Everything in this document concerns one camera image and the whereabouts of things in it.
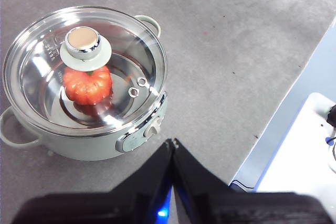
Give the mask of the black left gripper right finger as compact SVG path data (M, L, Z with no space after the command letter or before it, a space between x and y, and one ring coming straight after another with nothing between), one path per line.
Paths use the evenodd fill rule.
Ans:
M172 141L174 186L191 223L332 223L314 197L236 191Z

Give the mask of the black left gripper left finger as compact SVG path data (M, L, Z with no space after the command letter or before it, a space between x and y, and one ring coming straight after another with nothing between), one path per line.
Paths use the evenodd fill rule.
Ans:
M16 223L155 223L172 186L174 146L167 139L111 191L48 194L24 203Z

